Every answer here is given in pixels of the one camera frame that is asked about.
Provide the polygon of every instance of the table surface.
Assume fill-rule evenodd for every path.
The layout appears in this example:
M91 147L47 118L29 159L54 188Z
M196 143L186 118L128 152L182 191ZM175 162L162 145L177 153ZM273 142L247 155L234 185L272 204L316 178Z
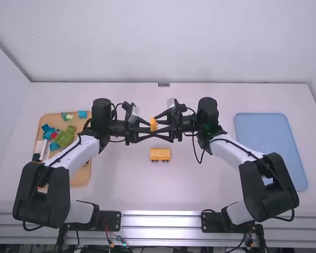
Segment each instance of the table surface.
M297 244L316 247L316 233L311 231L316 228L316 104L307 84L171 83L170 87L158 87L156 83L34 83L28 91L0 166L0 224L20 224L10 219L9 213L21 170L32 156L38 121L43 114L89 110L94 99L109 98L115 104L134 102L140 108L140 116L148 120L166 109L168 98L177 98L180 103L196 110L199 99L204 96L217 100L220 125L233 138L236 138L234 116L239 112L279 112L287 116L309 186L305 192L299 192L300 206L294 222L270 220L266 223L271 228L283 228L281 231L285 237L270 229L266 231L266 239L276 247ZM124 112L119 109L118 118L121 119L123 115ZM171 148L171 162L149 162L149 149L152 147ZM191 239L194 245L234 246L241 237L203 234L193 220L199 222L199 213L205 208L219 211L242 199L242 192L237 169L208 154L201 165L196 162L190 137L176 143L156 138L130 146L109 143L100 155L93 158L89 183L84 187L72 188L71 199L94 202L104 210L124 210L125 222L131 222L127 225L123 221L121 232L132 238L132 244L152 245L155 242L160 245L187 245ZM163 229L162 234L163 230L154 232L154 228L162 225L162 220L158 222L155 217L166 217L165 211L179 225L166 222L165 227L172 226L175 230ZM133 228L138 227L135 225L138 223L141 224L139 227L150 227L150 230L145 233ZM295 228L296 237L286 231L292 227ZM40 229L33 235L16 225L15 230L5 229L0 227L1 236L10 234L14 237L12 235L16 233L26 236L28 242L37 241L39 237L43 243L56 239L56 231L48 228ZM85 243L105 243L96 242L96 236L90 233L83 232L86 234L83 238ZM155 238L154 242L147 237ZM73 244L76 243L74 234L71 240Z

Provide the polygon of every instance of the black cable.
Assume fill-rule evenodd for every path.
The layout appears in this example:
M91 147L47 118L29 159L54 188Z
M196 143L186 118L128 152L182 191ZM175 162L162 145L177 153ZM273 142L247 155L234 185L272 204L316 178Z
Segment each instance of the black cable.
M196 112L192 109L192 108L189 108L189 107L186 107L188 110L192 111L194 114L196 114Z
M192 145L193 145L193 151L194 151L194 155L195 155L196 161L197 161L199 164L201 164L201 163L202 163L202 159L203 159L204 154L205 154L205 149L202 151L201 157L200 157L200 160L199 160L199 159L198 159L198 156L196 155L196 151L195 151L194 132L192 132Z
M22 227L23 227L24 230L26 230L26 231L28 231L28 232L30 232L30 231L35 231L35 230L37 230L37 229L39 229L39 228L43 228L42 225L37 226L36 228L27 228L27 226L26 226L26 221L25 221L25 220L22 221Z
M230 253L230 252L235 251L236 249L239 249L240 246L243 244L243 241L244 241L245 237L246 237L246 233L243 234L242 240L241 240L241 242L239 243L239 245L237 245L236 247L234 247L233 249L231 249L231 250L229 250L229 251L226 251L226 253Z
M88 124L89 124L90 121L91 121L91 118L88 119L88 120L84 123L83 130L85 130L85 129L88 127Z
M196 134L194 134L194 133L191 133L191 134L187 134L187 133L183 133L185 136L187 136L187 137L191 137L191 136L196 136Z
M118 106L120 106L120 105L122 105L123 103L118 103L116 106L114 106L114 108L115 108L115 120L117 120L117 107Z
M112 141L112 140L110 140L110 142L123 142L123 141L125 141L125 138L123 140L120 140L120 141Z
M293 221L295 218L295 210L294 209L291 209L291 217L290 219L284 219L284 218L281 218L281 217L272 217L271 219L276 219L276 220L283 220L283 221L286 221L286 222L290 222L290 221Z
M78 236L78 230L76 230L76 237L77 237L77 246L75 247L75 250L77 250L80 245L80 237Z

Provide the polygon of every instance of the wooden board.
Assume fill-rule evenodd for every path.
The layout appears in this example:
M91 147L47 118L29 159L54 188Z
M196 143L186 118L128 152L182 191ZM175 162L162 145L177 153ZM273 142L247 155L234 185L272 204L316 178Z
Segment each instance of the wooden board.
M78 117L78 112L66 112L68 114L73 115L73 119L71 121L64 121L61 117L61 113L51 113L43 115L40 119L40 122L38 124L38 130L37 130L37 136L36 141L43 140L43 130L41 126L44 124L48 124L51 128L60 129L63 131L66 131L67 127L70 125L74 125L77 127L77 130L74 134L75 139L77 138L77 133L81 132L83 129L84 123L87 121L87 119L91 118L91 112L87 111L87 118L86 119L80 119ZM54 156L56 153L61 152L64 148L60 148L56 151L51 151L49 158ZM77 173L75 173L72 177L70 177L70 186L72 187L79 187L84 186L89 182L90 179L90 171L91 171L91 161L83 165Z

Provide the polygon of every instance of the light blue mat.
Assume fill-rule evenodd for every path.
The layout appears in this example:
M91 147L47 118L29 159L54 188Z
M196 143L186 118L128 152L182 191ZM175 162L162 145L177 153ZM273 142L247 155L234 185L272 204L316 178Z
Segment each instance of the light blue mat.
M289 121L282 113L238 113L235 116L238 141L255 151L282 156L296 191L305 191L307 177L291 132ZM272 182L264 178L264 183Z

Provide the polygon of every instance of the green block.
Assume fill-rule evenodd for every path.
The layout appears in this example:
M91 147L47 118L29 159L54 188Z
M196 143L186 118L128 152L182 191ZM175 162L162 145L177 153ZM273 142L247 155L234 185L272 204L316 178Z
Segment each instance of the green block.
M60 145L62 148L66 148L74 141L74 136L70 133L67 133L66 131L61 131L61 133L56 136L54 141Z
M61 117L64 121L68 121L68 119L66 119L68 113L65 113L65 112L61 112Z
M76 132L76 129L77 127L75 127L74 125L70 125L67 127L67 133L74 135L74 133Z

